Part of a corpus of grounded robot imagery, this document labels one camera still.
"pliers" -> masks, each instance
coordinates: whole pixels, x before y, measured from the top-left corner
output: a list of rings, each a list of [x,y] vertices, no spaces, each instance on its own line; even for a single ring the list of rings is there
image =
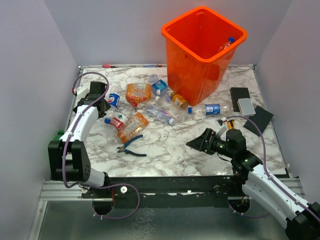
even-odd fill
[[[125,143],[123,146],[119,146],[117,147],[117,149],[119,149],[119,151],[117,153],[121,153],[121,152],[125,152],[126,154],[131,154],[131,155],[134,155],[134,156],[137,156],[137,157],[146,157],[147,154],[143,153],[135,153],[133,151],[130,151],[128,149],[126,149],[126,147],[128,147],[132,142],[134,142],[135,140],[137,139],[140,139],[142,138],[143,135],[138,135],[138,136],[135,136],[134,138],[132,138],[130,141],[128,141],[127,143]]]

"marble surface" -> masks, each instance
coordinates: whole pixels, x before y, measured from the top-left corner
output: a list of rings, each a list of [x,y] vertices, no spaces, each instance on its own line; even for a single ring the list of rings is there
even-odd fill
[[[85,68],[86,72],[99,72],[110,81],[110,85],[123,89],[120,93],[119,107],[127,105],[125,99],[126,85],[129,83],[145,83],[151,74],[157,74],[167,82],[167,69],[162,68]],[[91,81],[102,81],[102,77],[88,74],[82,77],[81,84],[89,87]],[[202,104],[226,103],[232,106],[231,87],[246,87],[249,89],[253,106],[265,107],[259,87],[250,67],[230,67],[218,89]],[[142,112],[146,105],[139,105],[135,110]],[[186,146],[186,142],[200,136],[206,128],[217,130],[215,121],[217,116],[189,115],[185,122],[173,126],[165,125],[152,117],[148,117],[149,124],[142,132],[143,138],[133,142],[128,149],[137,153],[146,153],[147,157],[136,157],[124,152],[117,153],[115,132],[98,119],[91,128],[86,139],[86,150],[92,168],[107,172],[110,177],[173,177],[173,176],[217,176],[232,175],[232,166],[222,161],[216,154],[207,155]],[[243,128],[245,120],[236,119],[235,127],[240,129],[246,137],[247,148],[262,159],[263,147],[261,138]],[[278,143],[272,124],[263,133],[266,142],[267,166],[274,174],[286,174]]]

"black wire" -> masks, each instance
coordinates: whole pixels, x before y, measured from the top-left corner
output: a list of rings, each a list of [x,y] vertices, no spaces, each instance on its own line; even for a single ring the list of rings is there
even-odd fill
[[[218,157],[219,157],[221,160],[231,163],[231,161],[229,161],[228,159],[225,159],[225,158],[221,157],[221,156],[219,155],[219,153],[217,153],[217,155],[218,155]]]

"wall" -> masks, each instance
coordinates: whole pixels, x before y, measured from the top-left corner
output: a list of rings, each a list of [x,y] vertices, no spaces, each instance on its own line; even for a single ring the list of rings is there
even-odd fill
[[[256,64],[292,0],[45,0],[79,65],[165,63],[166,22],[208,6],[248,31],[232,64]]]
[[[1,1],[0,239],[28,239],[78,68],[43,0]]]
[[[257,66],[283,157],[306,197],[320,202],[320,1],[295,0]]]

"orange plastic bucket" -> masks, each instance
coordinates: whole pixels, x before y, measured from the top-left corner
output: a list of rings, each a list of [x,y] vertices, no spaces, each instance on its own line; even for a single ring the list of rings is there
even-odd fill
[[[248,33],[208,7],[200,6],[165,24],[168,85],[191,106],[219,86],[237,47]],[[233,37],[235,42],[219,52]]]

